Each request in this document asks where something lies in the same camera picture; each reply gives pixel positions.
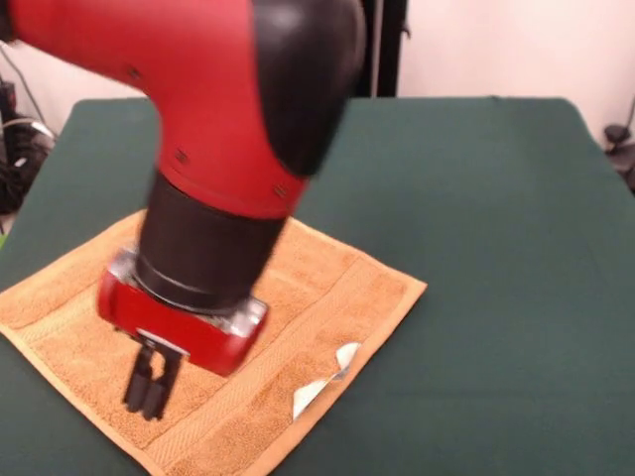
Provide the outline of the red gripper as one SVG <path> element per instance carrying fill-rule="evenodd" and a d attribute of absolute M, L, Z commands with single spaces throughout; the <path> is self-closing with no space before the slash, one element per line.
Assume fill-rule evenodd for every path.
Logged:
<path fill-rule="evenodd" d="M 163 344 L 189 357 L 190 363 L 226 377 L 236 371 L 257 340 L 268 306 L 251 297 L 232 315 L 194 314 L 161 303 L 107 271 L 99 286 L 98 315 L 114 327 L 140 339 Z M 123 398 L 130 413 L 161 420 L 179 375 L 182 355 L 164 355 L 163 374 L 153 380 L 154 350 L 142 346 Z"/>

